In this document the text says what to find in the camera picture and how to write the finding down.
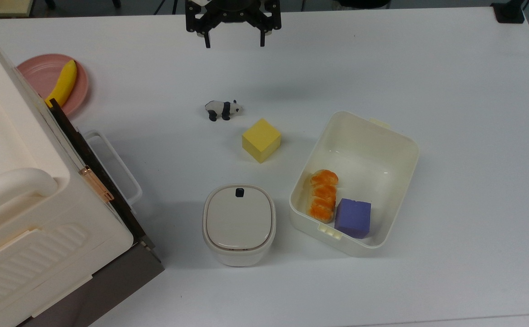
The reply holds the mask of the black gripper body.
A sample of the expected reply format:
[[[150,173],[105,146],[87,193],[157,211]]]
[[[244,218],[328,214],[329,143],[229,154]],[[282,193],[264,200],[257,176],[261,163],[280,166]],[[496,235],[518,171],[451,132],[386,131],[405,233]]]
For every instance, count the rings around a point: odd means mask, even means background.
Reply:
[[[186,30],[206,35],[221,23],[246,22],[263,33],[282,27],[278,0],[187,0]]]

